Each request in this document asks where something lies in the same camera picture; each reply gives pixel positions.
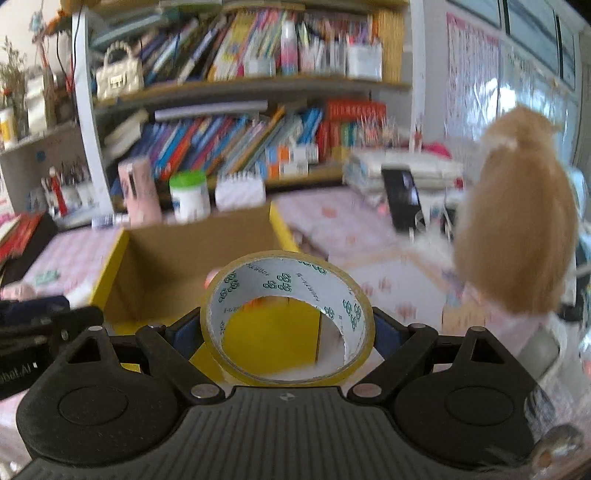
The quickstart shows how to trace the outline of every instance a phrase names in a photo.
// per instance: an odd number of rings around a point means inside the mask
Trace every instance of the black phone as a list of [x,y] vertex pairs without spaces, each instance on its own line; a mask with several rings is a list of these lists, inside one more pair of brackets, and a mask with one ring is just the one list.
[[418,189],[410,170],[383,168],[382,177],[392,224],[396,231],[408,233],[410,229],[416,231],[419,225],[424,227],[425,220],[418,198]]

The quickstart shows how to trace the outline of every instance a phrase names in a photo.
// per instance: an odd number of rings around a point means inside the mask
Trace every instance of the red book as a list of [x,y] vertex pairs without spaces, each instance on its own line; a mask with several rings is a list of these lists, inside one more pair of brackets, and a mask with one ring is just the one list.
[[37,225],[39,225],[41,217],[40,213],[21,215],[18,225],[12,230],[8,239],[0,245],[0,264],[9,258],[17,258],[22,255]]
[[332,147],[340,147],[340,122],[331,122],[330,123],[330,145],[329,148]]
[[318,162],[323,163],[330,157],[330,122],[323,120],[316,132],[316,144],[318,145]]
[[220,130],[218,130],[217,134],[215,134],[213,136],[213,138],[209,141],[209,143],[207,145],[205,145],[205,148],[203,149],[203,151],[199,154],[199,156],[197,157],[197,159],[193,163],[191,170],[200,170],[203,167],[203,165],[205,164],[205,161],[207,160],[207,157],[212,152],[212,150],[217,145],[217,143],[220,141],[220,139],[224,135],[226,135],[226,133],[228,133],[228,130],[232,126],[232,123],[233,123],[232,118],[226,118],[224,120],[224,123],[222,123]]
[[187,130],[187,133],[185,133],[185,136],[180,141],[177,148],[174,150],[173,154],[170,156],[170,160],[168,161],[168,163],[166,164],[166,166],[163,168],[162,172],[160,173],[160,176],[159,176],[160,180],[166,181],[166,180],[170,179],[171,175],[173,175],[177,171],[181,162],[184,160],[185,155],[189,151],[189,148],[191,147],[191,139],[193,138],[193,135],[195,134],[195,132],[199,128],[199,125],[201,125],[202,121],[203,121],[202,119],[195,120],[193,122],[193,124],[189,127],[189,130]]
[[330,121],[357,122],[364,118],[385,118],[386,104],[371,100],[328,100],[326,119]]

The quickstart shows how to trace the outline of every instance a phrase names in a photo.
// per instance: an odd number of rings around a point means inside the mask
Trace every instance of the white jar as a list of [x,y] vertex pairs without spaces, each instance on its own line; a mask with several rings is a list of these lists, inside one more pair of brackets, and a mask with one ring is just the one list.
[[176,221],[194,222],[209,216],[212,208],[204,172],[184,171],[173,176],[168,184]]

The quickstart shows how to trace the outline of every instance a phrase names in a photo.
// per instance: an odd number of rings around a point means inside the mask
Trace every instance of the poster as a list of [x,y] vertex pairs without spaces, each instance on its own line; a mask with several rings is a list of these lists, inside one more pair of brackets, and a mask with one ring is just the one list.
[[447,14],[446,136],[477,140],[498,111],[499,39]]

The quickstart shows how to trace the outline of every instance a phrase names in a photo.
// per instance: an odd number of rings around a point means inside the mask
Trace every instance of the bookshelf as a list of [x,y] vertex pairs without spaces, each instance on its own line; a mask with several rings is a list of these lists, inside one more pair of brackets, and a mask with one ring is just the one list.
[[[74,50],[77,62],[74,73],[80,130],[90,175],[95,185],[98,211],[102,215],[113,212],[113,199],[109,195],[106,168],[109,160],[103,156],[101,140],[105,125],[119,122],[139,108],[154,111],[168,106],[194,105],[251,99],[291,98],[318,99],[328,96],[364,97],[386,103],[388,115],[396,117],[400,125],[412,128],[423,117],[425,99],[425,0],[301,0],[292,2],[267,2],[243,0],[218,0],[209,2],[212,11],[245,7],[274,7],[288,9],[326,8],[335,11],[370,12],[387,8],[402,12],[405,16],[402,79],[400,83],[353,80],[344,77],[295,76],[259,79],[236,79],[221,82],[187,82],[182,85],[160,83],[117,99],[96,101],[92,93],[90,61],[90,36],[106,28],[109,22],[129,15],[130,10],[153,8],[152,0],[122,0],[107,2],[95,9],[83,7],[73,14],[77,26]],[[310,170],[307,177],[271,179],[269,189],[306,187],[316,183],[339,182],[342,177],[340,164],[328,168]]]

